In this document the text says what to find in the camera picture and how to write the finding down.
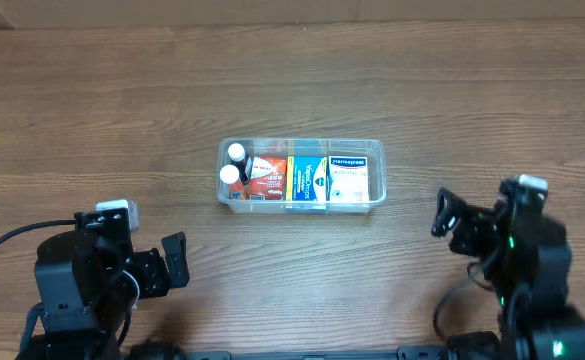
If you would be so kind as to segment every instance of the plastic bin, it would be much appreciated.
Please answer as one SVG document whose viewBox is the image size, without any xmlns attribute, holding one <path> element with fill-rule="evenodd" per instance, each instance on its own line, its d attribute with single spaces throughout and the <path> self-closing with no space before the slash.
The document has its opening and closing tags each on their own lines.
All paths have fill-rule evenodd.
<svg viewBox="0 0 585 360">
<path fill-rule="evenodd" d="M 228 147 L 233 143 L 243 145 L 253 156 L 365 156 L 368 159 L 369 201 L 356 203 L 285 200 L 239 200 L 229 198 L 229 189 L 220 181 L 219 171 L 230 163 Z M 385 200 L 387 179 L 385 151 L 376 139 L 285 139 L 285 138 L 226 138 L 221 141 L 217 163 L 216 195 L 236 213 L 366 213 Z"/>
</svg>

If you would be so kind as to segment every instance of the bottle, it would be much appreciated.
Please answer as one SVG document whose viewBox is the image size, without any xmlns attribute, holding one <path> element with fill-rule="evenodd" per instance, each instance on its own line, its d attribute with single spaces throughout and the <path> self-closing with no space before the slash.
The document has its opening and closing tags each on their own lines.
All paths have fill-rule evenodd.
<svg viewBox="0 0 585 360">
<path fill-rule="evenodd" d="M 250 154 L 245 152 L 243 145 L 234 143 L 228 148 L 228 156 L 230 156 L 230 164 L 239 169 L 239 177 L 243 185 L 250 182 L 250 172 L 252 171 L 252 159 Z"/>
<path fill-rule="evenodd" d="M 245 192 L 245 186 L 239 178 L 239 169 L 234 165 L 225 165 L 219 172 L 221 181 L 228 184 L 230 188 L 230 199 L 247 200 L 248 195 Z"/>
</svg>

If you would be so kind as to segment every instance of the wooden table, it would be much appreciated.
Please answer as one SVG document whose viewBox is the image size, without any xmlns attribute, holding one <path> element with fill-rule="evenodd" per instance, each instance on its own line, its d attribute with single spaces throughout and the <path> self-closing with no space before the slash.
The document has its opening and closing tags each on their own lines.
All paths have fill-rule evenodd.
<svg viewBox="0 0 585 360">
<path fill-rule="evenodd" d="M 234 215 L 215 196 L 228 136 L 383 141 L 369 216 Z M 585 315 L 585 20 L 0 32 L 0 235 L 138 202 L 137 249 L 188 237 L 192 281 L 142 301 L 126 344 L 188 350 L 391 349 L 436 342 L 434 305 L 469 259 L 429 234 L 446 186 L 490 206 L 499 180 L 547 177 Z M 39 301 L 36 247 L 0 246 L 0 359 Z M 496 330 L 492 294 L 449 332 Z"/>
</svg>

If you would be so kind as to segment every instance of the green led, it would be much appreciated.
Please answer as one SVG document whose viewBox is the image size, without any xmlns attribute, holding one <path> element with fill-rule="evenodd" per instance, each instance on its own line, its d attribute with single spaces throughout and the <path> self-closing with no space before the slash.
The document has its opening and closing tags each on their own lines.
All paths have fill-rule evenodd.
<svg viewBox="0 0 585 360">
<path fill-rule="evenodd" d="M 565 349 L 563 348 L 563 342 L 561 341 L 554 341 L 552 342 L 552 353 L 554 357 L 563 356 L 563 352 Z"/>
</svg>

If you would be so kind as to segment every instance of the white bottle cap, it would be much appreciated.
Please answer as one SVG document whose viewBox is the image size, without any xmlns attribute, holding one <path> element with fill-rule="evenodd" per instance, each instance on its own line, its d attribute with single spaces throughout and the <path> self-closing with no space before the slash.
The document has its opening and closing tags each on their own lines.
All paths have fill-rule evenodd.
<svg viewBox="0 0 585 360">
<path fill-rule="evenodd" d="M 219 175 L 221 176 L 221 181 L 228 185 L 232 185 L 239 181 L 239 169 L 234 165 L 225 165 L 221 168 Z"/>
<path fill-rule="evenodd" d="M 230 155 L 232 161 L 243 161 L 245 158 L 245 149 L 243 149 L 243 145 L 234 143 L 228 148 L 228 155 Z"/>
</svg>

